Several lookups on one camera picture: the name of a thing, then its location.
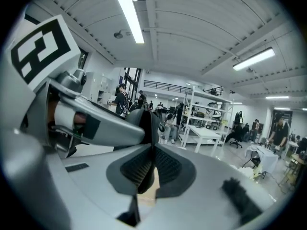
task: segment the white cloth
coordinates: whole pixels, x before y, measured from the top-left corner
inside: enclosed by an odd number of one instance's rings
[[[245,157],[250,157],[252,151],[258,153],[260,164],[262,165],[262,171],[272,174],[278,162],[278,155],[265,147],[252,145],[246,148],[244,152]]]

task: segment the gray floor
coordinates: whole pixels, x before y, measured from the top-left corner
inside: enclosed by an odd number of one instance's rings
[[[169,142],[168,145],[180,147],[180,141],[177,140],[173,145]],[[241,167],[244,163],[246,163],[249,158],[244,157],[245,149],[250,146],[250,143],[241,142],[243,148],[236,149],[235,145],[225,144],[222,148],[217,147],[214,156],[224,161],[228,164],[234,165],[236,167]],[[186,149],[194,152],[195,150],[194,144],[187,144]],[[212,145],[201,145],[199,154],[201,155],[210,155],[213,149]],[[77,152],[73,155],[74,157],[86,156],[86,155],[94,155],[105,152],[111,152],[113,147],[103,147],[103,146],[95,146],[95,145],[78,145]],[[254,164],[249,162],[245,167],[253,167]],[[278,183],[284,177],[284,171],[286,169],[285,161],[280,159],[277,163],[277,166],[273,172],[273,174],[267,174],[263,179],[261,176],[256,178],[256,182],[261,184],[263,188],[275,199],[279,200],[285,196],[286,193],[289,192],[289,185],[284,184],[283,186],[279,186]]]

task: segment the metal shelving unit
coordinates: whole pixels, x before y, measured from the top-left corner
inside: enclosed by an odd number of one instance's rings
[[[194,97],[195,96],[202,97],[204,99],[213,100],[215,102],[222,102],[223,103],[222,106],[227,106],[225,104],[229,104],[230,108],[218,109],[218,108],[214,108],[214,107],[210,107],[210,106],[205,106],[205,105],[201,105],[201,104],[195,104],[194,103]],[[208,122],[213,123],[213,122],[217,122],[217,120],[211,119],[211,118],[209,118],[207,116],[205,116],[204,118],[191,116],[192,107],[193,106],[220,112],[221,113],[221,118],[223,118],[226,114],[230,114],[230,117],[228,118],[227,130],[225,130],[225,125],[224,124],[221,125],[220,129],[212,130],[216,134],[222,136],[222,140],[218,144],[223,146],[224,143],[225,143],[225,138],[226,138],[226,136],[228,135],[228,132],[229,132],[230,122],[231,122],[232,115],[233,115],[233,105],[234,105],[233,102],[234,102],[234,100],[230,101],[230,100],[227,100],[227,99],[225,99],[223,97],[220,97],[220,96],[215,96],[215,95],[211,95],[211,94],[208,94],[208,93],[196,90],[195,86],[194,86],[193,89],[192,89],[192,92],[187,92],[186,93],[185,101],[184,101],[184,107],[183,107],[183,112],[182,112],[182,117],[185,116],[185,117],[188,118],[187,119],[187,124],[189,124],[189,121],[191,119],[196,119],[196,120],[199,120],[199,121],[205,121],[206,122],[205,127],[206,127]],[[189,109],[189,113],[188,114],[184,113],[186,107],[188,107],[188,109]],[[179,136],[178,136],[179,140],[181,141],[181,145],[183,145],[184,140],[186,138],[186,135],[188,135],[187,143],[196,144],[198,142],[199,137],[198,136],[190,136],[189,134],[187,134],[187,129],[185,127],[186,127],[186,125],[184,125],[180,129],[180,131],[185,129],[184,134],[179,134]],[[204,139],[202,144],[214,144],[214,141],[212,139]]]

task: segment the ceiling light fixture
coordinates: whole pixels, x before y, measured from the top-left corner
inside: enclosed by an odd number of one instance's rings
[[[124,12],[126,20],[129,24],[131,32],[133,34],[134,40],[137,44],[143,44],[144,39],[140,27],[140,23],[138,20],[138,16],[136,14],[134,4],[132,0],[118,0],[121,6],[121,9]]]
[[[289,96],[267,96],[265,98],[267,100],[269,100],[269,99],[289,99]]]
[[[233,68],[234,70],[239,71],[243,68],[249,67],[273,56],[275,56],[275,53],[274,50],[270,47],[259,52],[258,54],[253,55],[252,57],[247,58],[246,60],[241,61],[238,64],[235,64]]]
[[[275,110],[286,110],[286,111],[289,111],[290,108],[288,107],[274,107]]]

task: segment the laboratory room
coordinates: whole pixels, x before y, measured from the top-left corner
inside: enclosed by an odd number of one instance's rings
[[[303,1],[12,0],[4,221],[256,230],[303,219]]]

